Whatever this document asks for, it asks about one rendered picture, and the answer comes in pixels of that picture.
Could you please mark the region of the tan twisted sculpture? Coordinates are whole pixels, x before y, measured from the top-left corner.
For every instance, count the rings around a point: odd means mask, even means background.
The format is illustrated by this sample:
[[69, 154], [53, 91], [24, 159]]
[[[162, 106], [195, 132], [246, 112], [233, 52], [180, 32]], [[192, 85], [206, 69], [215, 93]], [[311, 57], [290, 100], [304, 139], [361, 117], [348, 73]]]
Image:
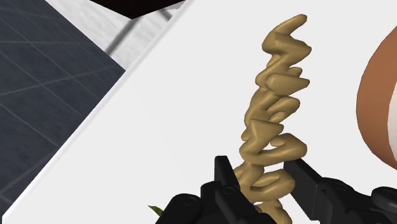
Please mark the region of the tan twisted sculpture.
[[234, 169], [244, 196], [258, 212], [269, 214], [277, 224], [292, 224], [279, 200], [292, 192], [295, 180], [284, 169], [267, 172], [265, 168], [307, 153], [307, 145], [285, 133], [282, 124], [300, 107], [300, 101], [292, 95], [310, 83], [301, 78], [302, 68], [296, 63], [312, 49], [291, 35], [306, 21], [306, 15], [296, 15], [274, 27], [262, 43], [263, 51], [271, 58], [255, 78], [258, 89], [244, 116], [246, 128], [239, 149], [243, 163]]

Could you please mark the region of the brown round bowl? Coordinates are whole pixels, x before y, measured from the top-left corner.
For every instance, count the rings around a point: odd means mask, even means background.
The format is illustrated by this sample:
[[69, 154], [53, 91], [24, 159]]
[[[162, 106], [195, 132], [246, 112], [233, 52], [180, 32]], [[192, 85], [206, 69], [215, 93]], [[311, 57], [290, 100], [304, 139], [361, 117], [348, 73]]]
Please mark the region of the brown round bowl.
[[356, 117], [370, 151], [397, 170], [397, 26], [368, 61], [357, 93]]

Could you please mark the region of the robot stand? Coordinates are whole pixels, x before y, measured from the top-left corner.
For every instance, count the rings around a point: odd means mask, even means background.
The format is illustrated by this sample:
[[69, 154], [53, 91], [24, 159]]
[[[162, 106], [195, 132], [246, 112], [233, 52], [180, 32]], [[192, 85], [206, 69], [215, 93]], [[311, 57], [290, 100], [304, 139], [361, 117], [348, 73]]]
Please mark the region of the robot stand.
[[121, 14], [129, 19], [159, 12], [166, 20], [172, 15], [167, 11], [168, 7], [180, 6], [186, 0], [91, 0], [111, 11]]

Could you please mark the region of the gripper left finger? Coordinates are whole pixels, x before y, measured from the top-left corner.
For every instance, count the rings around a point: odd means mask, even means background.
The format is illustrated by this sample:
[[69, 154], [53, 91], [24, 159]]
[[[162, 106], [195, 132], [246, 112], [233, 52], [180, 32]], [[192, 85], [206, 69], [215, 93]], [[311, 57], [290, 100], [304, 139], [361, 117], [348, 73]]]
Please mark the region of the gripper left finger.
[[180, 193], [167, 204], [155, 224], [276, 224], [259, 213], [240, 191], [226, 156], [214, 159], [214, 180], [200, 187], [200, 196]]

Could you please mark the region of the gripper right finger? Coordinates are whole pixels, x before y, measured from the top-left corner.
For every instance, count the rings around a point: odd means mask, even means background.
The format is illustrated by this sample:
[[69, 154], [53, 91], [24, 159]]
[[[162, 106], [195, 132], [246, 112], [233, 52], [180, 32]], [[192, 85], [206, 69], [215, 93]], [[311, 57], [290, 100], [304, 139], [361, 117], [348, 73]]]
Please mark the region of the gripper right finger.
[[397, 224], [397, 189], [381, 186], [370, 195], [339, 179], [320, 176], [304, 160], [287, 161], [283, 169], [295, 180], [292, 197], [312, 221], [320, 224]]

